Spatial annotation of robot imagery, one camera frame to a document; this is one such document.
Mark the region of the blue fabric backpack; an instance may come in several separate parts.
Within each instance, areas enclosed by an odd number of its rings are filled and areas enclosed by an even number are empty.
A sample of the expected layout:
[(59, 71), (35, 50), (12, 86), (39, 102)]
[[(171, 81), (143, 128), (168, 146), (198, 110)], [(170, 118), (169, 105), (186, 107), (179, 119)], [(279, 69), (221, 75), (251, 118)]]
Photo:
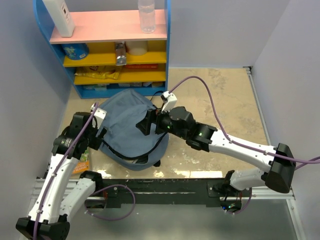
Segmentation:
[[(165, 155), (168, 134), (155, 134), (156, 126), (151, 126), (149, 135), (144, 135), (136, 124), (140, 122), (154, 104), (132, 88), (127, 88), (99, 105), (107, 112), (98, 134), (102, 128), (107, 129), (104, 143), (99, 150), (119, 165), (132, 170), (142, 171), (150, 167), (159, 167)], [(148, 163), (131, 164), (126, 160), (148, 157)]]

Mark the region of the white coffee cover book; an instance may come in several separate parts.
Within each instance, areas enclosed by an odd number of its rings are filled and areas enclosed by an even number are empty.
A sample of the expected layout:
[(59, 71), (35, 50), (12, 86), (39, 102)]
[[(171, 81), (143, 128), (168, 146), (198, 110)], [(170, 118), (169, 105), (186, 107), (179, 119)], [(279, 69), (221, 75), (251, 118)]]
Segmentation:
[(143, 158), (138, 158), (138, 159), (131, 159), (131, 160), (126, 160), (127, 163), (130, 164), (146, 164), (148, 163), (149, 157), (145, 156)]

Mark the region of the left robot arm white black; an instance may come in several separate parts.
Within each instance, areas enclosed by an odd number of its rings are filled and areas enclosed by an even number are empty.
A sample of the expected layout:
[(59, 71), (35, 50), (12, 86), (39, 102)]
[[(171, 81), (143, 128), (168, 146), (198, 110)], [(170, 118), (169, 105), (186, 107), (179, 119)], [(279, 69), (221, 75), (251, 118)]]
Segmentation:
[(104, 190), (102, 175), (86, 170), (76, 186), (65, 195), (69, 179), (87, 148), (98, 150), (102, 137), (98, 130), (107, 112), (76, 112), (53, 142), (48, 172), (40, 193), (26, 217), (17, 220), (15, 228), (28, 240), (65, 240), (71, 219), (92, 196)]

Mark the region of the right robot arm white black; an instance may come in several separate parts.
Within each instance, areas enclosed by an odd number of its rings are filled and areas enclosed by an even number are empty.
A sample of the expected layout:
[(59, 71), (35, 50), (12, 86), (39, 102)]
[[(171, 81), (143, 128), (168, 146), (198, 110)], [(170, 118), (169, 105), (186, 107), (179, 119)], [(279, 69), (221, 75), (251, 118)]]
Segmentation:
[(227, 196), (233, 197), (244, 189), (263, 186), (282, 194), (291, 190), (296, 163), (292, 161), (292, 151), (286, 144), (279, 143), (274, 147), (226, 137), (222, 130), (197, 122), (183, 106), (164, 113), (159, 109), (149, 109), (135, 126), (145, 136), (155, 126), (155, 134), (170, 133), (185, 140), (195, 150), (227, 155), (253, 165), (249, 170), (227, 173), (218, 188)]

